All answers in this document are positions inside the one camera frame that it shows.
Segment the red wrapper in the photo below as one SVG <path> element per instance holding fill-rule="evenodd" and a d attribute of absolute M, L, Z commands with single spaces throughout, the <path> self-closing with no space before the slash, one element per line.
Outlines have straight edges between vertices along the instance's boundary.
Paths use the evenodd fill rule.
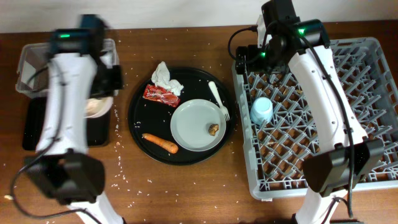
<path fill-rule="evenodd" d="M 177 107 L 180 103 L 180 98 L 175 96 L 172 92 L 160 86 L 156 87 L 150 84 L 145 88 L 143 97 L 144 99 L 158 101 L 172 107 Z"/>

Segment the plastic bin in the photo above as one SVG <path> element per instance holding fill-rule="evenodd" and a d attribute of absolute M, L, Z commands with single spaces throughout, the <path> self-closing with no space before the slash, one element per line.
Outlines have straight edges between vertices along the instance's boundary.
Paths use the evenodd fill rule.
<path fill-rule="evenodd" d="M 107 60 L 113 65 L 119 64 L 119 56 L 116 52 L 116 45 L 112 39 L 104 39 L 105 52 L 109 52 L 102 56 L 103 60 Z M 47 64 L 46 53 L 49 49 L 48 43 L 40 44 L 28 44 L 25 45 L 21 52 L 21 57 L 19 58 L 17 74 L 19 75 L 15 89 L 19 93 L 27 95 L 29 98 L 45 97 L 47 96 L 47 86 L 48 82 L 48 71 L 42 72 L 40 75 L 36 76 L 29 85 L 27 84 L 28 79 L 37 70 L 41 69 Z M 40 90 L 37 93 L 32 93 L 32 90 Z"/>
<path fill-rule="evenodd" d="M 335 68 L 348 101 L 368 136 L 383 140 L 384 155 L 354 190 L 398 187 L 398 91 L 380 43 L 375 38 L 332 40 Z M 305 195 L 302 162 L 317 155 L 318 137 L 305 95 L 291 73 L 280 86 L 268 85 L 255 73 L 236 74 L 244 157 L 249 190 L 258 200 Z M 278 69 L 271 83 L 278 80 Z M 249 111 L 256 98 L 268 97 L 273 119 L 256 125 Z"/>

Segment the round black tray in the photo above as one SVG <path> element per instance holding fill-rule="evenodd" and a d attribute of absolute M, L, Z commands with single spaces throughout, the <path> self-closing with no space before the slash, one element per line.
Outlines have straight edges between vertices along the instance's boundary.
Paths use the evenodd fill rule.
<path fill-rule="evenodd" d="M 143 83 L 131 100 L 128 113 L 129 129 L 138 146 L 148 156 L 151 156 L 151 158 L 166 164 L 190 165 L 214 155 L 214 153 L 221 149 L 228 140 L 236 122 L 234 102 L 224 85 L 208 72 L 188 67 L 171 68 L 169 71 L 170 78 L 178 80 L 184 86 L 179 96 L 181 99 L 179 105 L 193 99 L 210 100 L 218 105 L 208 86 L 209 81 L 216 83 L 221 101 L 224 106 L 227 107 L 229 117 L 231 118 L 230 121 L 226 123 L 224 138 L 215 147 L 204 152 L 192 152 L 178 145 L 170 130 L 170 120 L 177 108 L 163 103 L 145 100 L 142 97 L 145 87 L 148 84 L 153 85 L 151 80 Z M 154 136 L 174 142 L 178 145 L 178 152 L 176 154 L 169 154 L 165 149 L 142 139 L 143 133 L 153 134 Z"/>

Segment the fork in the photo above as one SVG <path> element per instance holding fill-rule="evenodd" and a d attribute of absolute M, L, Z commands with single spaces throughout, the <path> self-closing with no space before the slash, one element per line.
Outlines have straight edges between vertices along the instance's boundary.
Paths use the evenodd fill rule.
<path fill-rule="evenodd" d="M 209 87 L 210 87 L 210 90 L 213 93 L 214 97 L 216 98 L 218 105 L 220 106 L 220 110 L 221 110 L 222 114 L 224 115 L 225 120 L 229 121 L 228 109 L 221 102 L 220 95 L 218 94 L 216 84 L 213 81 L 211 81 L 211 82 L 209 82 Z"/>

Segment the orange carrot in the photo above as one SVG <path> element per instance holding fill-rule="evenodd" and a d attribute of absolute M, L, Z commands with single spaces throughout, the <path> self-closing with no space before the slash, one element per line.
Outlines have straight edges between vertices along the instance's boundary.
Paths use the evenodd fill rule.
<path fill-rule="evenodd" d="M 166 141 L 164 139 L 161 139 L 159 137 L 156 137 L 152 134 L 142 134 L 142 137 L 144 139 L 155 143 L 156 145 L 166 149 L 169 153 L 175 154 L 178 151 L 178 146 L 170 141 Z"/>

